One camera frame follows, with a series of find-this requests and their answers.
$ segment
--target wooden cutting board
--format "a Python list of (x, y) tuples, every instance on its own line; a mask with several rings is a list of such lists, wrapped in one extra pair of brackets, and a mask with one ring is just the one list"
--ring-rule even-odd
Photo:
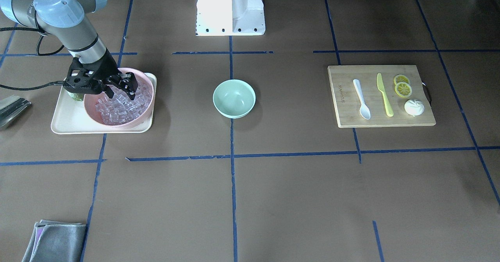
[[(382, 74), (386, 94), (393, 107), (394, 116), (386, 115), (382, 93), (377, 88), (377, 73)], [(402, 74), (410, 80), (412, 94), (409, 98), (399, 97), (394, 90), (393, 79)], [(330, 87), (334, 99), (337, 124), (345, 127), (428, 127), (436, 124), (434, 114), (423, 91), (422, 80), (415, 65), (367, 65), (328, 66)], [(361, 103), (357, 97), (353, 79), (359, 79), (364, 102), (370, 109), (371, 118), (359, 114)], [(425, 110), (420, 116), (411, 116), (405, 111), (409, 99), (423, 102)]]

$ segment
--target plastic knife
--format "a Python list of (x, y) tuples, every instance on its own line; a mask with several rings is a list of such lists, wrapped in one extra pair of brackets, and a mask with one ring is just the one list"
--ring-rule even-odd
[(384, 82), (382, 81), (382, 74), (379, 72), (377, 74), (377, 88), (382, 93), (382, 97), (384, 98), (384, 107), (386, 108), (387, 116), (394, 116), (393, 108), (389, 103), (389, 99), (387, 98), (386, 88), (384, 87)]

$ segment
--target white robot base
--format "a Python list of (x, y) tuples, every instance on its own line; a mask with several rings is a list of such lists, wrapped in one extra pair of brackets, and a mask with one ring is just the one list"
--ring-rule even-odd
[(198, 0), (197, 36), (261, 36), (266, 31), (263, 0)]

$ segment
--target white tray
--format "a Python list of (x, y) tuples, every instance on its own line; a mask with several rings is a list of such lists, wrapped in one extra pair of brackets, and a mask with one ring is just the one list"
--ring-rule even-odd
[[(148, 72), (145, 75), (153, 83), (156, 93), (157, 78)], [(61, 87), (50, 129), (55, 134), (142, 133), (150, 129), (153, 122), (153, 111), (148, 119), (136, 127), (108, 128), (91, 119), (85, 112), (84, 103), (73, 100)]]

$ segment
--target lemon slice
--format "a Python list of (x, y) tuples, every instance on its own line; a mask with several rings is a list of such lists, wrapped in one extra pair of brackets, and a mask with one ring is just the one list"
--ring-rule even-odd
[(394, 77), (394, 84), (398, 84), (400, 82), (406, 82), (407, 84), (410, 84), (409, 83), (409, 78), (405, 75), (396, 75)]
[(394, 87), (394, 91), (401, 98), (408, 98), (411, 95), (411, 86), (406, 82), (398, 82)]

